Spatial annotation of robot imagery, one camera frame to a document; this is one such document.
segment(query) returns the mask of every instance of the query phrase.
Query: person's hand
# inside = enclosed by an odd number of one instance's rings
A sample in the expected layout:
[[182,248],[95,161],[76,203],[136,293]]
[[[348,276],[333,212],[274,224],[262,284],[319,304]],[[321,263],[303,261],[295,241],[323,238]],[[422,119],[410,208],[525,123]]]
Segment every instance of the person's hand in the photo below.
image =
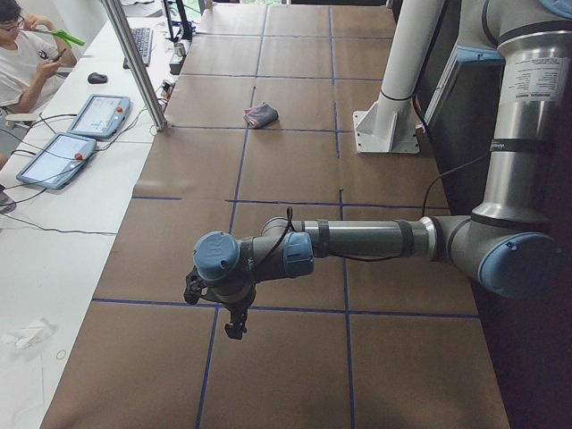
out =
[[54,24],[45,16],[42,15],[27,15],[26,18],[24,18],[24,29],[25,30],[34,30],[36,29],[36,27],[43,25],[44,27],[46,27],[47,29],[49,29],[50,31],[54,31],[55,30],[55,26]]
[[47,80],[48,78],[51,78],[52,76],[54,76],[57,73],[57,69],[60,68],[60,65],[62,65],[60,63],[60,60],[58,60],[58,61],[49,61],[49,60],[48,61],[42,61],[36,67],[36,73],[43,80]]

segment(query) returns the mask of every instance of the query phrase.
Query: man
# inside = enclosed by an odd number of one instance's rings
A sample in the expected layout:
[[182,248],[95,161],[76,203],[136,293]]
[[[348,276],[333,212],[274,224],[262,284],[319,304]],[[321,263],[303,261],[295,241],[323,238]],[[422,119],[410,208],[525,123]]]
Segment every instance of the man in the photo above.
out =
[[0,0],[0,107],[15,114],[41,111],[63,83],[58,68],[76,63],[63,40],[54,37],[56,46],[50,45],[35,29],[56,28],[44,16],[22,18],[15,0]]

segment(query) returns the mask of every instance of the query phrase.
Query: blue and white tablet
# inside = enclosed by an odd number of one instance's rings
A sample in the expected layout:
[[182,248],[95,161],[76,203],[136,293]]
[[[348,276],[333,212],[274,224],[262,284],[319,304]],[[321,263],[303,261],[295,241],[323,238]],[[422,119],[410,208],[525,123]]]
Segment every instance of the blue and white tablet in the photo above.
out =
[[81,107],[68,132],[94,139],[108,139],[127,117],[130,105],[129,97],[92,94]]
[[94,139],[58,132],[16,179],[42,188],[61,189],[88,163],[96,146]]

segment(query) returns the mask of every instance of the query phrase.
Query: keyboard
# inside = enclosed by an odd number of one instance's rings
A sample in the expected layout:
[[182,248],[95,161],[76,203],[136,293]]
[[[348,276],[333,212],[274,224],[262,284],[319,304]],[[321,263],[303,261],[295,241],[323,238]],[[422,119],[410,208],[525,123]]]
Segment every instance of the keyboard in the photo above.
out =
[[[151,62],[151,43],[153,41],[153,30],[149,28],[131,29],[135,46],[139,50],[141,60],[145,66],[149,66]],[[129,69],[127,58],[123,60],[123,68]]]

